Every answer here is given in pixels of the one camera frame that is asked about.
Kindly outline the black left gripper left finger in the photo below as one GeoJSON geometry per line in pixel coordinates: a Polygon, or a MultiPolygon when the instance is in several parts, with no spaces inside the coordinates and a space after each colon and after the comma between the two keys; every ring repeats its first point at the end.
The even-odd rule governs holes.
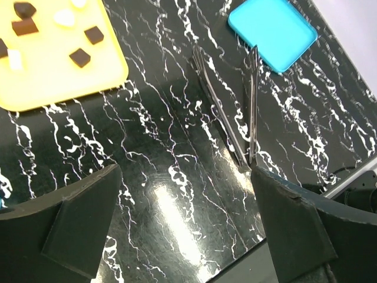
{"type": "Polygon", "coordinates": [[[122,171],[111,164],[1,209],[1,282],[90,282],[97,276],[122,171]]]}

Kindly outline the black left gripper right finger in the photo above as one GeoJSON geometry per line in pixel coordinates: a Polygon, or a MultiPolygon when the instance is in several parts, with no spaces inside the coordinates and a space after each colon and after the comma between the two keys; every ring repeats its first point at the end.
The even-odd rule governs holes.
{"type": "Polygon", "coordinates": [[[279,282],[376,282],[376,214],[259,166],[251,180],[279,282]]]}

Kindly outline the white chocolate bar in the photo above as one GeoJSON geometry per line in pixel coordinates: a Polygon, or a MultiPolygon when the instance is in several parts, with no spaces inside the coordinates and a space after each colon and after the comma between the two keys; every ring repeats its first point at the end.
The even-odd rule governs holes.
{"type": "Polygon", "coordinates": [[[11,70],[20,71],[24,69],[21,52],[19,50],[8,49],[8,58],[11,70]]]}

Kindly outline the dark chocolate edge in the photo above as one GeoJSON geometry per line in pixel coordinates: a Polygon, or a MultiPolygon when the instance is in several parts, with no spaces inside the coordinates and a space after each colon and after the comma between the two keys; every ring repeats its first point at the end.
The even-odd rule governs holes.
{"type": "Polygon", "coordinates": [[[8,47],[4,43],[3,39],[0,39],[0,58],[8,56],[8,47]]]}

